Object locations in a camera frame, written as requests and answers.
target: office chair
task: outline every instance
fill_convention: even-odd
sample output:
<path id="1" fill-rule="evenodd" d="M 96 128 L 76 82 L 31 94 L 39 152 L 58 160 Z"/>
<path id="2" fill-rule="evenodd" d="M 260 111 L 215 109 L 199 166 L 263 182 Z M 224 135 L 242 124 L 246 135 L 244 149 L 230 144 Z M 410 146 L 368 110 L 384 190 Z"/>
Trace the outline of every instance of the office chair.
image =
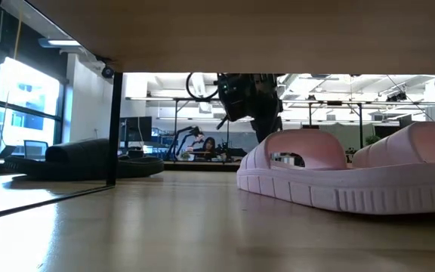
<path id="1" fill-rule="evenodd" d="M 48 143 L 44 141 L 24 140 L 24 157 L 26 159 L 45 159 Z"/>

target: desk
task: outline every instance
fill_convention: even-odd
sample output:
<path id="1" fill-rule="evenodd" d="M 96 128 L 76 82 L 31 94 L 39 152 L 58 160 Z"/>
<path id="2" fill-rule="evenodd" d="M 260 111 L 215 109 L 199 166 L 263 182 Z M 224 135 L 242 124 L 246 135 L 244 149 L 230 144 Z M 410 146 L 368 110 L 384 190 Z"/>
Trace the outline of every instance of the desk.
<path id="1" fill-rule="evenodd" d="M 435 74 L 435 1 L 28 2 L 118 72 Z"/>
<path id="2" fill-rule="evenodd" d="M 233 172 L 236 173 L 241 162 L 164 162 L 166 171 L 187 172 Z"/>

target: ceiling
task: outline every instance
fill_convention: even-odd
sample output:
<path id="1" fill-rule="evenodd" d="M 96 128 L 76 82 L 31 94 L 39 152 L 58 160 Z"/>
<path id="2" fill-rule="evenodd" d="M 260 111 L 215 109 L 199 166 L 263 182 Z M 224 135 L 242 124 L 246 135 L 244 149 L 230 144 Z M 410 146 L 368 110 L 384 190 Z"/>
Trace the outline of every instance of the ceiling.
<path id="1" fill-rule="evenodd" d="M 147 91 L 153 97 L 189 97 L 186 91 L 188 73 L 150 73 Z M 193 89 L 193 76 L 190 89 Z M 216 90 L 213 81 L 215 73 L 203 73 L 206 93 Z M 425 83 L 435 80 L 430 75 L 329 75 L 325 78 L 310 74 L 287 74 L 279 78 L 284 88 L 284 100 L 305 100 L 315 95 L 317 100 L 367 100 L 385 101 L 388 95 L 399 90 L 406 91 L 411 99 L 420 100 L 425 91 Z"/>

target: glass wall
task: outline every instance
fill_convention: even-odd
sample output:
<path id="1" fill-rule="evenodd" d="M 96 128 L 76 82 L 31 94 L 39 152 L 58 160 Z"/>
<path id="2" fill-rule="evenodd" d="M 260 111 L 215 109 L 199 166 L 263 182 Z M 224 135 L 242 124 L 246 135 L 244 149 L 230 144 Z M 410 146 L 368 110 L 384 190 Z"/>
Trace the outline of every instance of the glass wall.
<path id="1" fill-rule="evenodd" d="M 177 117 L 177 131 L 196 127 L 200 134 L 184 139 L 190 130 L 182 131 L 177 137 L 175 156 L 167 159 L 201 161 L 208 149 L 207 139 L 213 143 L 209 146 L 216 156 L 208 156 L 205 161 L 238 162 L 239 154 L 250 152 L 258 144 L 251 128 L 251 117 L 229 125 L 225 123 L 217 129 L 226 114 L 223 105 L 217 100 L 218 96 L 213 97 L 217 100 L 215 103 L 191 100 L 186 88 L 187 75 L 146 74 L 149 98 L 146 116 L 153 118 L 155 143 L 146 145 L 159 147 L 146 152 L 155 156 L 159 155 L 157 150 L 161 150 L 165 154 L 173 143 Z M 201 76 L 198 80 L 192 78 L 190 87 L 212 93 L 216 88 L 215 75 L 204 73 Z M 280 113 L 283 129 L 326 131 L 340 142 L 347 153 L 347 161 L 351 161 L 360 148 L 413 122 L 435 121 L 435 75 L 290 74 L 279 82 L 281 88 L 277 92 L 283 103 Z M 222 150 L 227 150 L 225 156 L 222 156 Z"/>
<path id="2" fill-rule="evenodd" d="M 11 145 L 17 147 L 14 155 L 24 155 L 25 140 L 43 141 L 48 146 L 53 145 L 54 123 L 53 119 L 11 109 L 6 110 L 5 117 L 5 108 L 0 107 L 0 152 L 4 146 Z"/>
<path id="3" fill-rule="evenodd" d="M 60 82 L 9 57 L 0 64 L 0 152 L 16 146 L 13 155 L 24 155 L 24 141 L 51 146 L 61 139 Z"/>
<path id="4" fill-rule="evenodd" d="M 60 83 L 9 57 L 0 66 L 0 101 L 55 115 Z"/>

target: monitor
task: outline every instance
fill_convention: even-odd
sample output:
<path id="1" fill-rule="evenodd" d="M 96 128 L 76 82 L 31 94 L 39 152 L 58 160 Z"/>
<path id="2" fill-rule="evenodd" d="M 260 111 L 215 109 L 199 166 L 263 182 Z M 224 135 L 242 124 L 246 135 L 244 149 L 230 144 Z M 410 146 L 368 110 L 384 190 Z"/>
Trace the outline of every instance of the monitor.
<path id="1" fill-rule="evenodd" d="M 120 141 L 152 141 L 152 116 L 121 118 Z"/>

